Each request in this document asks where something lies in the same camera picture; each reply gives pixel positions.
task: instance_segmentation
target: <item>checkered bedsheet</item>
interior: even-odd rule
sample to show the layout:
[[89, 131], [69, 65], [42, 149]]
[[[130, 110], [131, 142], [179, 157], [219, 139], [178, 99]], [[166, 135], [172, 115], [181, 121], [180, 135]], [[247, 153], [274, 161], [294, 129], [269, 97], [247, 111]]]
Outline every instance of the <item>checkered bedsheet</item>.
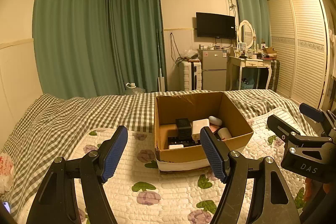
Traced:
[[[54, 158], [62, 156], [67, 159], [85, 132], [92, 128], [124, 125], [128, 130], [151, 133], [155, 97], [188, 93], [191, 92], [108, 95], [91, 99], [75, 97], [70, 100], [42, 95], [29, 107], [4, 145], [3, 152], [13, 159], [16, 173], [11, 190], [2, 196], [2, 200], [10, 203], [12, 215], [16, 217], [26, 201], [36, 193]], [[225, 93], [246, 119], [283, 107], [307, 135], [314, 135], [298, 107], [271, 90]]]

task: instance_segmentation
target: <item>vanity table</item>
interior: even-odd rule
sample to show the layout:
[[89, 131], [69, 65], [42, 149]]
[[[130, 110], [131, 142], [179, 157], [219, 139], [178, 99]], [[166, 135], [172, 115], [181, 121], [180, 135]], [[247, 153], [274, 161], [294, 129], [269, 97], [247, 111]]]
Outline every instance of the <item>vanity table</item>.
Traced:
[[242, 70], [243, 68], [257, 68], [258, 69], [258, 78], [257, 78], [257, 86], [259, 85], [259, 77], [260, 77], [260, 69], [268, 69], [268, 78], [267, 78], [267, 84], [266, 89], [268, 88], [269, 81], [271, 79], [272, 75], [272, 69], [271, 69], [271, 63], [272, 61], [266, 61], [261, 59], [243, 59], [235, 56], [230, 56], [230, 89], [232, 90], [232, 70], [233, 66], [238, 66], [239, 68], [239, 86], [238, 90], [240, 90], [241, 87], [241, 81], [242, 81]]

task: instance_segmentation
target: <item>drawer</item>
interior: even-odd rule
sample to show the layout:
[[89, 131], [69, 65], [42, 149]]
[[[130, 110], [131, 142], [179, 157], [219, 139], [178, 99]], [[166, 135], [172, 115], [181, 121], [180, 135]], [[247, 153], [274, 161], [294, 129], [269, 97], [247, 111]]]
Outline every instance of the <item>drawer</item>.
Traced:
[[246, 61], [245, 62], [245, 67], [257, 67], [258, 66], [258, 61]]
[[268, 67], [268, 64], [264, 61], [258, 61], [258, 67]]

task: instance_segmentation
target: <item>picture frame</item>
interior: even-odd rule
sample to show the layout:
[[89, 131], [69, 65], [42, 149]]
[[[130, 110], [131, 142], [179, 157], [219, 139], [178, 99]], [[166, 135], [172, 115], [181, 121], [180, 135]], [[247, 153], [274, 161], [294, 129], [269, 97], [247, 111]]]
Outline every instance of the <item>picture frame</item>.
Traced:
[[246, 52], [246, 43], [238, 43], [238, 49], [240, 52]]

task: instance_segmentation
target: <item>oval mirror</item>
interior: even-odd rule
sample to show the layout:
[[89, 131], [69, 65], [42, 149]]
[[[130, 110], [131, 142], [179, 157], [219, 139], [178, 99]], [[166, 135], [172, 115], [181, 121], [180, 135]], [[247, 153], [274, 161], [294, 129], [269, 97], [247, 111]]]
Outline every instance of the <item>oval mirror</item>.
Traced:
[[247, 20], [243, 20], [239, 25], [238, 40], [240, 43], [245, 43], [246, 48], [251, 48], [253, 45], [253, 28]]

